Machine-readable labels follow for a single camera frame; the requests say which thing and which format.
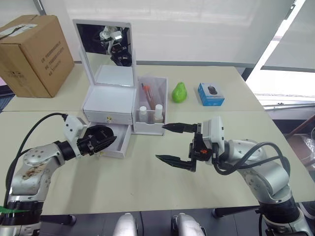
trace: mirror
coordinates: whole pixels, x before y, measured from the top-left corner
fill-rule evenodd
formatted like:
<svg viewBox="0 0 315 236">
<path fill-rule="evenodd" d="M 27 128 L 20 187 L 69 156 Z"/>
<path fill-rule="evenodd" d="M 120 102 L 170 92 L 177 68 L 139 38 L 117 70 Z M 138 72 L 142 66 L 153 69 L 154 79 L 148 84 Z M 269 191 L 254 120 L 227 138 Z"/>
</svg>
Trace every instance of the mirror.
<svg viewBox="0 0 315 236">
<path fill-rule="evenodd" d="M 75 24 L 95 83 L 134 86 L 130 24 Z"/>
</svg>

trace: blue box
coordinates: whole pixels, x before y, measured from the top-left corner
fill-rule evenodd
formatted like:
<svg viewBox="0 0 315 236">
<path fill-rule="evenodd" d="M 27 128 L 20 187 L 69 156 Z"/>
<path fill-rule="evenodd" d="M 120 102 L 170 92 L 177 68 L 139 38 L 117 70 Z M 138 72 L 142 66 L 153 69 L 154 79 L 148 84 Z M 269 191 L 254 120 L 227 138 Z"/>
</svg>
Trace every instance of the blue box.
<svg viewBox="0 0 315 236">
<path fill-rule="evenodd" d="M 224 96 L 215 83 L 200 83 L 198 93 L 204 106 L 221 106 Z"/>
</svg>

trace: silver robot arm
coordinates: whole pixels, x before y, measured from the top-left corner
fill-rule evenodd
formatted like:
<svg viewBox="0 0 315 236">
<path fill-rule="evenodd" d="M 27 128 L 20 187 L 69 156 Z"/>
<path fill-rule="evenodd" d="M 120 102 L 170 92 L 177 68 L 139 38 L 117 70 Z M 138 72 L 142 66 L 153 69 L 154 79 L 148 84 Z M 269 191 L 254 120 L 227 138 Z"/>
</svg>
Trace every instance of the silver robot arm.
<svg viewBox="0 0 315 236">
<path fill-rule="evenodd" d="M 260 212 L 268 226 L 270 235 L 307 235 L 312 236 L 302 211 L 297 207 L 289 186 L 289 170 L 283 168 L 274 159 L 267 157 L 263 145 L 250 140 L 224 140 L 224 126 L 220 117 L 202 124 L 173 123 L 164 126 L 173 132 L 194 133 L 189 147 L 191 161 L 182 161 L 179 157 L 157 155 L 157 158 L 173 166 L 195 172 L 196 161 L 205 161 L 213 165 L 221 175 L 238 171 L 260 204 Z"/>
<path fill-rule="evenodd" d="M 40 215 L 54 171 L 65 161 L 94 154 L 114 142 L 116 136 L 106 126 L 87 128 L 77 117 L 67 116 L 64 142 L 35 147 L 23 156 L 23 165 L 14 175 L 7 212 L 1 215 L 0 236 L 37 236 Z"/>
</svg>

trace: table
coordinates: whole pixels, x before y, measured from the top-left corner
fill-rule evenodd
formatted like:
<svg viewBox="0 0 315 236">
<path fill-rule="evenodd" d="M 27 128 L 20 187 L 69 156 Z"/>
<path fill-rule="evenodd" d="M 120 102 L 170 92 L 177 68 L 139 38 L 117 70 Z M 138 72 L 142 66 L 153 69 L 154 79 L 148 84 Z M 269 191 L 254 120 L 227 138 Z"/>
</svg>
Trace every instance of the table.
<svg viewBox="0 0 315 236">
<path fill-rule="evenodd" d="M 0 114 L 1 179 L 30 127 L 50 112 L 3 112 Z M 68 111 L 83 117 L 82 112 Z M 221 116 L 225 138 L 276 143 L 291 163 L 290 185 L 296 201 L 311 201 L 315 184 L 283 135 L 261 111 L 169 111 L 169 122 L 193 123 Z M 53 117 L 42 123 L 26 148 L 63 141 L 63 120 Z M 155 158 L 170 154 L 187 158 L 192 134 L 166 132 L 165 136 L 132 135 L 125 159 L 84 156 L 72 159 L 52 177 L 43 214 L 100 213 L 204 207 L 240 207 L 257 201 L 240 174 L 220 176 L 212 166 L 199 162 L 196 173 L 172 168 Z M 274 152 L 266 149 L 271 156 Z M 0 201 L 4 196 L 0 181 Z"/>
<path fill-rule="evenodd" d="M 168 109 L 174 112 L 188 111 L 264 111 L 234 67 L 226 66 L 158 66 L 139 65 L 137 74 L 169 78 Z M 171 100 L 171 92 L 178 82 L 185 82 L 188 91 L 186 101 L 178 105 Z M 204 107 L 198 94 L 200 82 L 217 83 L 224 96 L 220 107 Z M 4 111 L 80 111 L 89 81 L 81 64 L 76 64 L 69 77 L 54 98 L 14 97 Z"/>
</svg>

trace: cardboard box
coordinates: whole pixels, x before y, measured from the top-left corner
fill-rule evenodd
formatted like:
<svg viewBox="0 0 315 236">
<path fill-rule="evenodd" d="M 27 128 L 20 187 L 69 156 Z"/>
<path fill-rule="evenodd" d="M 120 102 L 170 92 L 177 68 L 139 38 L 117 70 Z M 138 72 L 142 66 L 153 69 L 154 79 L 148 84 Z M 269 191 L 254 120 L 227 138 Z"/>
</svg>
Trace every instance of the cardboard box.
<svg viewBox="0 0 315 236">
<path fill-rule="evenodd" d="M 18 97 L 54 97 L 74 66 L 56 16 L 21 16 L 0 28 L 0 77 Z"/>
<path fill-rule="evenodd" d="M 214 83 L 200 83 L 198 93 L 204 106 L 221 106 L 224 101 L 220 87 Z"/>
</svg>

